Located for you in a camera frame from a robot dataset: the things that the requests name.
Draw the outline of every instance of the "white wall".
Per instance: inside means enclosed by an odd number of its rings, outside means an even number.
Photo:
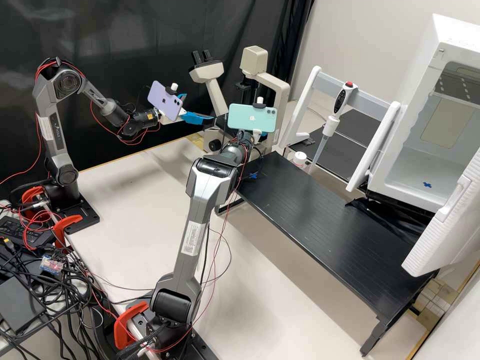
[[[314,65],[391,102],[432,13],[480,24],[478,0],[315,0],[292,82],[298,99]]]

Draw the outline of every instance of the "label sticker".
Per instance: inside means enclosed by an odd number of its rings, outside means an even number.
[[[181,247],[182,254],[197,256],[205,234],[207,224],[189,221]]]
[[[54,139],[54,134],[52,133],[52,128],[50,127],[50,120],[48,117],[38,118],[38,124],[40,125],[41,135],[46,141],[52,141]]]

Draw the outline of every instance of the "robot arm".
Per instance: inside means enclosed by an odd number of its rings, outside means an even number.
[[[238,166],[248,161],[252,146],[252,135],[240,130],[218,155],[205,155],[193,163],[186,185],[190,208],[175,267],[157,282],[150,301],[157,317],[187,326],[194,321],[202,291],[195,271],[210,215],[235,190],[241,176]]]
[[[105,119],[114,127],[121,128],[119,136],[134,136],[142,129],[156,126],[160,118],[155,108],[130,116],[113,99],[105,98],[85,75],[69,62],[58,57],[44,61],[36,74],[32,95],[38,109],[38,122],[46,147],[46,167],[60,186],[69,186],[78,177],[78,171],[67,151],[57,109],[59,102],[75,93],[88,97],[100,108]]]

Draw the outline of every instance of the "black backdrop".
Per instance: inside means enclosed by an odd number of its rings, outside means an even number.
[[[153,80],[176,82],[187,93],[184,107],[210,114],[204,85],[188,74],[191,51],[210,49],[223,61],[219,83],[227,104],[239,101],[235,83],[242,50],[269,52],[268,70],[290,81],[311,0],[3,0],[0,1],[0,181],[30,166],[38,152],[33,77],[49,56],[73,62],[105,96],[149,107]],[[271,105],[273,94],[266,93]],[[86,169],[194,133],[183,121],[126,146],[92,119],[89,101],[72,95],[59,105],[68,151]],[[0,185],[0,198],[15,186],[46,177],[43,154],[27,174]]]

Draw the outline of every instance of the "orange clamp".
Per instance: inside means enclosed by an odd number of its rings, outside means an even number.
[[[59,222],[57,222],[53,226],[53,232],[55,233],[56,240],[55,240],[55,246],[59,249],[66,247],[65,245],[65,237],[64,237],[64,230],[68,226],[78,223],[83,220],[82,215],[71,215],[67,216],[66,218],[63,218]]]
[[[43,192],[44,192],[44,187],[43,186],[31,187],[23,193],[23,195],[21,196],[21,202],[23,204],[31,203],[31,202],[36,200],[36,199],[34,199],[34,196],[43,194]]]
[[[137,339],[133,338],[129,332],[127,332],[127,321],[131,320],[134,316],[143,313],[149,308],[146,301],[139,302],[128,308],[123,314],[121,314],[113,325],[113,338],[115,339],[115,346],[121,350],[124,347],[134,343]]]
[[[43,186],[34,186],[29,188],[27,191],[25,191],[22,196],[21,196],[21,203],[26,204],[26,203],[33,203],[37,199],[35,198],[37,195],[43,194],[44,193],[44,187]],[[24,213],[25,218],[31,219],[35,216],[37,211],[35,210],[27,210]],[[37,219],[40,221],[47,220],[49,216],[47,214],[39,216]]]

